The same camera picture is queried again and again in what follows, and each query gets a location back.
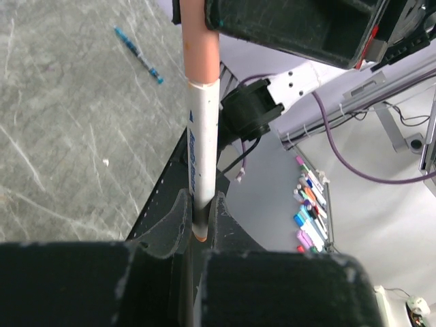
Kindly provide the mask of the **orange pen cap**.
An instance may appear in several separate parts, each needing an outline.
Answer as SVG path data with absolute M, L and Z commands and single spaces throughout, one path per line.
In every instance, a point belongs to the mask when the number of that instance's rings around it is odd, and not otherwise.
M 180 1 L 185 75 L 198 84 L 212 84 L 219 78 L 219 34 L 207 29 L 205 2 Z

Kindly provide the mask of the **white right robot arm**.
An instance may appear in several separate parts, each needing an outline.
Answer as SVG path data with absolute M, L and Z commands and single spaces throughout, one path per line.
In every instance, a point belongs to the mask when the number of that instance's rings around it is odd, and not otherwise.
M 199 18 L 223 34 L 302 57 L 286 72 L 240 85 L 222 100 L 218 145 L 253 140 L 304 96 L 349 69 L 393 65 L 435 39 L 434 1 L 201 1 L 192 12 L 172 2 L 172 22 Z

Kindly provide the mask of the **white pen orange end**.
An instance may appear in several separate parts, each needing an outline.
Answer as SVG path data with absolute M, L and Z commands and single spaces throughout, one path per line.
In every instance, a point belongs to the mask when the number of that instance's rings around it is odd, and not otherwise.
M 208 217 L 215 196 L 220 81 L 188 82 L 187 154 L 189 191 L 193 200 L 192 230 L 200 241 L 208 237 Z

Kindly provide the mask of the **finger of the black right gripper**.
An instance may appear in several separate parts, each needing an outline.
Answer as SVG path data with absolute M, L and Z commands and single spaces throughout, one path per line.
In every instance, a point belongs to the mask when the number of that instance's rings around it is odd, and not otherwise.
M 180 0 L 172 0 L 172 23 L 174 25 L 181 24 L 181 2 L 180 2 Z
M 387 1 L 206 1 L 210 30 L 338 68 L 359 62 Z

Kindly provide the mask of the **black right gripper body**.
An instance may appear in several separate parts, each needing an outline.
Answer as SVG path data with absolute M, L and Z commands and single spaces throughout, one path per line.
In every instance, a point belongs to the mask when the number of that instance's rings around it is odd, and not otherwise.
M 393 65 L 426 48 L 435 39 L 434 1 L 389 1 L 355 69 L 365 61 L 373 70 Z

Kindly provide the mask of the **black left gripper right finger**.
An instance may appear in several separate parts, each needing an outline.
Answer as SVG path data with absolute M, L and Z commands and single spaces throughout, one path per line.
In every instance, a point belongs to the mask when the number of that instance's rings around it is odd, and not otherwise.
M 362 265 L 338 253 L 267 251 L 233 219 L 219 192 L 202 275 L 203 326 L 377 326 Z

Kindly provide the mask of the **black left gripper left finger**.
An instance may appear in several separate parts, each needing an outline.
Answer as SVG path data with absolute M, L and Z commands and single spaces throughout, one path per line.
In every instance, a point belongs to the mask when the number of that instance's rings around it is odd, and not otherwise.
M 133 240 L 1 244 L 2 326 L 189 326 L 191 198 Z

